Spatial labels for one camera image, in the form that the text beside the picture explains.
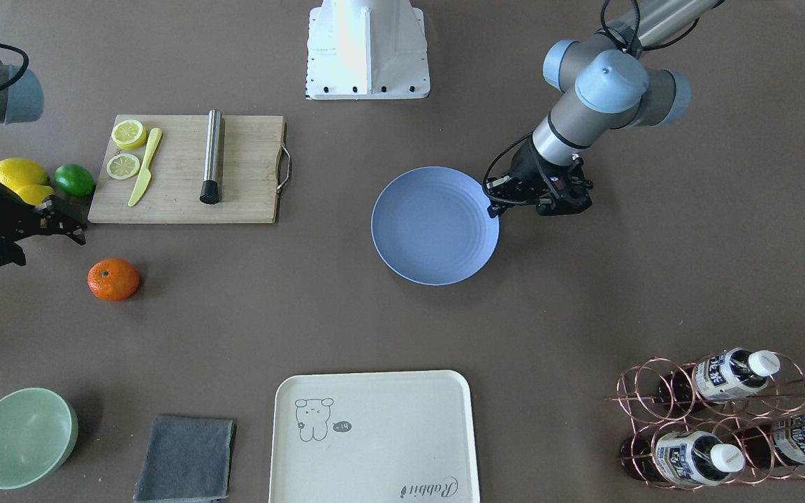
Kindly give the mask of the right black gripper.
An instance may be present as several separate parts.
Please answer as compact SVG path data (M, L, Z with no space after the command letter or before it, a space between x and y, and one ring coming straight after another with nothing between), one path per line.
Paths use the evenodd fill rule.
M44 198L35 207L26 204L0 184L0 267L25 266L26 256L18 242L42 235L65 235L77 245L86 245L87 223L79 210L60 197Z

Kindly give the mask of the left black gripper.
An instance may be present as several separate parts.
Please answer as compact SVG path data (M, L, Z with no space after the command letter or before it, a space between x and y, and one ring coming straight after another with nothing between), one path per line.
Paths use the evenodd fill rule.
M495 163L512 149L511 166L500 177L491 176ZM557 165L540 156L530 136L521 137L490 162L483 176L483 192L488 197L490 219L517 206L534 206L543 217L579 214L591 207L591 180L584 176L579 154L565 155L565 165Z

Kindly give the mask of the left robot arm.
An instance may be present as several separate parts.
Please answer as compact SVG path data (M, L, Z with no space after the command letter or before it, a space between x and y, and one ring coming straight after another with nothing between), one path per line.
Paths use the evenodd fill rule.
M534 128L508 146L510 168L486 173L483 191L492 219L517 206L541 216L578 214L592 200L593 182L582 153L609 130L657 127L680 118L690 105L684 75L648 69L640 57L687 36L718 1L634 1L617 19L600 12L600 28L584 41L563 39L547 51L546 82L561 99Z

